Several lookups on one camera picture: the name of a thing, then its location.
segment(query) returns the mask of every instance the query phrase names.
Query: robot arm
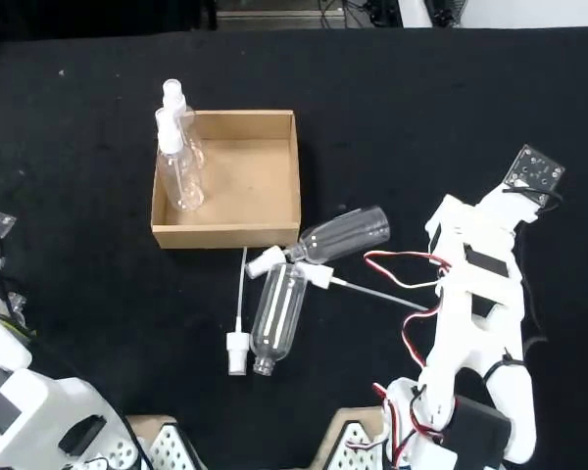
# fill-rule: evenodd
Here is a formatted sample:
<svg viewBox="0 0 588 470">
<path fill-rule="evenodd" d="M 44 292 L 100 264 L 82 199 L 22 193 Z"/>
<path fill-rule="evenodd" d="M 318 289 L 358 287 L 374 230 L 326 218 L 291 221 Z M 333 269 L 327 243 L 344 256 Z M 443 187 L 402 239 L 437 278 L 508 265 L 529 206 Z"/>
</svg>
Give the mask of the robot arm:
<svg viewBox="0 0 588 470">
<path fill-rule="evenodd" d="M 504 182 L 479 204 L 446 196 L 425 225 L 429 251 L 452 267 L 436 286 L 435 343 L 417 386 L 399 379 L 388 388 L 400 414 L 416 418 L 416 424 L 401 420 L 402 439 L 420 425 L 432 430 L 415 433 L 399 466 L 496 468 L 502 458 L 524 463 L 531 457 L 536 429 L 531 378 L 522 363 L 522 274 L 512 249 L 515 227 L 536 220 L 563 172 L 525 146 Z M 455 377 L 464 367 L 483 378 L 496 410 L 455 396 Z M 487 433 L 498 449 L 470 448 Z"/>
</svg>

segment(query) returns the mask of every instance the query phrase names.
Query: empty plastic bottle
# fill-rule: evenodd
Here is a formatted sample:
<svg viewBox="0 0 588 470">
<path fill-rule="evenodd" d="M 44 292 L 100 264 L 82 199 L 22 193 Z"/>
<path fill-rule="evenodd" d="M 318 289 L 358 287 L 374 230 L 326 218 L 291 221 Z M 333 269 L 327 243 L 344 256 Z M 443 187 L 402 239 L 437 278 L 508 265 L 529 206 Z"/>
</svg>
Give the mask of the empty plastic bottle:
<svg viewBox="0 0 588 470">
<path fill-rule="evenodd" d="M 256 373 L 271 375 L 290 352 L 306 286 L 305 274 L 294 264 L 277 264 L 268 273 L 251 333 Z"/>
<path fill-rule="evenodd" d="M 196 165 L 202 168 L 205 164 L 205 152 L 203 151 L 203 141 L 198 134 L 194 119 L 194 110 L 187 105 L 185 101 L 185 95 L 183 94 L 183 88 L 180 81 L 171 78 L 164 82 L 164 109 L 170 111 L 174 118 L 179 122 L 179 128 L 183 136 L 185 145 L 191 149 L 196 159 Z M 180 118 L 181 116 L 189 113 L 190 116 L 186 116 L 181 128 Z"/>
<path fill-rule="evenodd" d="M 379 206 L 357 209 L 307 229 L 299 243 L 285 249 L 291 261 L 324 264 L 390 238 L 390 224 Z"/>
<path fill-rule="evenodd" d="M 199 169 L 172 114 L 157 113 L 159 151 L 157 169 L 171 205 L 179 211 L 195 211 L 205 199 Z"/>
</svg>

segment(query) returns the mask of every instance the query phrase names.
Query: black carpet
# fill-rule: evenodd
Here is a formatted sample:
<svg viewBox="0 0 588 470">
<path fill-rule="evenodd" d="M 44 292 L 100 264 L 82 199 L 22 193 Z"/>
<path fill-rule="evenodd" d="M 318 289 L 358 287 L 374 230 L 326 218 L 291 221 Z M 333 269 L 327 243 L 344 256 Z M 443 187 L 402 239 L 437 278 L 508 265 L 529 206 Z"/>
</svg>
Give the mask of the black carpet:
<svg viewBox="0 0 588 470">
<path fill-rule="evenodd" d="M 125 412 L 176 416 L 211 468 L 306 466 L 337 408 L 377 404 L 372 381 L 417 376 L 398 335 L 406 311 L 310 288 L 274 376 L 227 377 L 241 251 L 164 252 L 149 228 L 153 112 L 171 76 L 197 109 L 293 109 L 304 225 L 379 204 L 388 249 L 425 250 L 444 194 L 476 203 L 524 143 L 565 165 L 565 204 L 526 233 L 550 338 L 527 359 L 538 422 L 527 468 L 588 467 L 588 29 L 0 45 L 0 211 L 19 218 L 5 270 L 28 286 L 29 322 Z M 357 256 L 334 266 L 398 293 Z M 248 327 L 262 285 L 247 285 Z M 432 327 L 413 328 L 421 351 Z M 66 374 L 41 353 L 36 368 Z M 477 393 L 473 377 L 461 385 Z"/>
</svg>

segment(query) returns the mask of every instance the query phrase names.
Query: cardboard box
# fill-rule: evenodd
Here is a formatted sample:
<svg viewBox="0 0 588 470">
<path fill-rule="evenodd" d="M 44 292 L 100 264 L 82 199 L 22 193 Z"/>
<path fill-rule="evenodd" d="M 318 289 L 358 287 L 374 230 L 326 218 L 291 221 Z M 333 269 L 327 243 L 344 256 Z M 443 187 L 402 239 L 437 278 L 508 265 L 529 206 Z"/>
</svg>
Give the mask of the cardboard box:
<svg viewBox="0 0 588 470">
<path fill-rule="evenodd" d="M 295 243 L 301 195 L 294 114 L 199 111 L 196 125 L 205 146 L 205 202 L 176 211 L 155 172 L 151 226 L 161 248 Z"/>
</svg>

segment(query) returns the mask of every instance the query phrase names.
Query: white robot part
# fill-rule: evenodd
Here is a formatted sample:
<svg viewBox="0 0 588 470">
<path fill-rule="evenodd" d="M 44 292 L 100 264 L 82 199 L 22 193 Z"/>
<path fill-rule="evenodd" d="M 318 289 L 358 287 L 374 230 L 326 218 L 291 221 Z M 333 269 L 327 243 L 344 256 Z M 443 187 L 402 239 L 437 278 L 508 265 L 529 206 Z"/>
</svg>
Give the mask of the white robot part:
<svg viewBox="0 0 588 470">
<path fill-rule="evenodd" d="M 536 220 L 549 198 L 559 196 L 553 189 L 563 173 L 562 166 L 525 146 L 504 182 L 476 206 L 447 195 L 425 224 L 429 252 L 451 267 L 436 285 L 440 307 L 435 342 L 417 386 L 401 378 L 387 390 L 387 399 L 402 417 L 397 430 L 401 440 L 417 429 L 405 419 L 410 416 L 415 391 L 421 391 L 412 410 L 418 426 L 438 432 L 450 426 L 458 412 L 456 375 L 466 367 L 482 377 L 499 413 L 492 419 L 510 422 L 503 457 L 519 464 L 531 457 L 536 425 L 531 378 L 522 362 L 524 298 L 522 273 L 513 253 L 515 228 L 522 221 Z M 464 401 L 462 409 L 466 413 L 478 408 Z M 399 466 L 455 468 L 457 456 L 436 444 L 432 436 L 415 433 Z M 389 445 L 386 453 L 392 457 Z"/>
<path fill-rule="evenodd" d="M 0 325 L 0 467 L 63 468 L 102 453 L 112 468 L 129 468 L 137 449 L 109 404 L 80 379 L 52 380 L 28 370 L 30 361 L 27 349 Z M 79 437 L 82 423 L 91 423 L 90 433 Z"/>
</svg>

